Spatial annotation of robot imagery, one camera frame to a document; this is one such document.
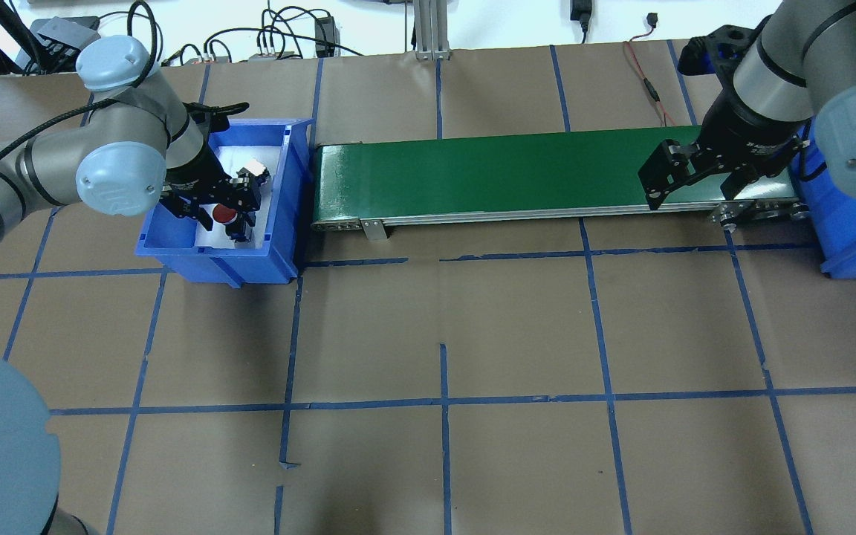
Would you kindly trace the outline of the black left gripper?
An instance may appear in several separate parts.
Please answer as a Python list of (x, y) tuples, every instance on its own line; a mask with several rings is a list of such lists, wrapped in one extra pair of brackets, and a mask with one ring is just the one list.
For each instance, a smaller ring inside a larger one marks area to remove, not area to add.
[(205, 204), (224, 204), (235, 210), (235, 218), (226, 223), (225, 233), (232, 241), (252, 241), (257, 212), (262, 205), (259, 177), (231, 178), (210, 146), (189, 163), (167, 170), (164, 177), (163, 207), (176, 218), (197, 221), (206, 231), (213, 230), (211, 215)]

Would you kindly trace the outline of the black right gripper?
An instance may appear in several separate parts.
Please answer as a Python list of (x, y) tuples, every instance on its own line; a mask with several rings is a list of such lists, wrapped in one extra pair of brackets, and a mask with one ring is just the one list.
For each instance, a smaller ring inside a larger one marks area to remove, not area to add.
[[(695, 143), (663, 140), (640, 166), (646, 205), (656, 211), (680, 187), (721, 173), (730, 173), (722, 183), (724, 200), (736, 199), (759, 176), (776, 176), (792, 162), (795, 138), (805, 123), (767, 118), (737, 96), (717, 97)], [(746, 166), (754, 169), (737, 169)]]

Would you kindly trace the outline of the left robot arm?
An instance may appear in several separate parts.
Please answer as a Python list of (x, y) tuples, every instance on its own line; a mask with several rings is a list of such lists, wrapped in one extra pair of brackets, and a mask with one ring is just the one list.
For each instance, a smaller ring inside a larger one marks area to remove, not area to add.
[(0, 244), (31, 213), (79, 202), (128, 217), (161, 206), (205, 227), (213, 224), (210, 204), (259, 209), (255, 187), (226, 173), (208, 143), (247, 102), (181, 101), (145, 45), (128, 35), (89, 44), (76, 74), (91, 104), (0, 143)]

